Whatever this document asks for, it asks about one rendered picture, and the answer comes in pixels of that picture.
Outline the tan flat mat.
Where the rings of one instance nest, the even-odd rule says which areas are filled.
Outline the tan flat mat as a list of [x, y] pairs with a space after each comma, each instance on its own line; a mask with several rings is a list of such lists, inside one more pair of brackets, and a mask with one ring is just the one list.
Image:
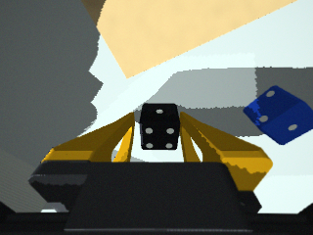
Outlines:
[[81, 0], [126, 78], [297, 0]]

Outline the black die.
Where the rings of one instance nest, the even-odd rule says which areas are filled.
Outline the black die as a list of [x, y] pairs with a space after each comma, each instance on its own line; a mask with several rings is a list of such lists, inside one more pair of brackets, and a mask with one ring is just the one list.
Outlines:
[[143, 150], [176, 150], [180, 119], [175, 104], [145, 103], [140, 116]]

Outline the blue die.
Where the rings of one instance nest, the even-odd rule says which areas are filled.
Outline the blue die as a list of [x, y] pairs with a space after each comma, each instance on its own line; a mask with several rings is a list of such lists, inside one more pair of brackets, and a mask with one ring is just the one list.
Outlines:
[[313, 129], [313, 110], [277, 85], [246, 106], [244, 113], [279, 145], [286, 145]]

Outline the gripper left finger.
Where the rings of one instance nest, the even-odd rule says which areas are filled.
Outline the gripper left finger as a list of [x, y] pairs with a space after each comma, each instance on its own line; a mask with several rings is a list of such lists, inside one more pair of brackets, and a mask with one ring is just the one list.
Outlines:
[[122, 139], [114, 162], [130, 162], [134, 140], [134, 112], [120, 119], [54, 147], [42, 161], [88, 160], [111, 162], [112, 151]]

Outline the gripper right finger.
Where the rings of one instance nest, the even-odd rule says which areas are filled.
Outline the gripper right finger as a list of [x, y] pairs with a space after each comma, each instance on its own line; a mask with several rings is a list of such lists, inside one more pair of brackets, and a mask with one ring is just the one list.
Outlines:
[[180, 112], [179, 119], [184, 162], [201, 161], [193, 139], [201, 150], [202, 161], [226, 165], [239, 191], [254, 191], [272, 168], [272, 160], [261, 147], [202, 123], [184, 112]]

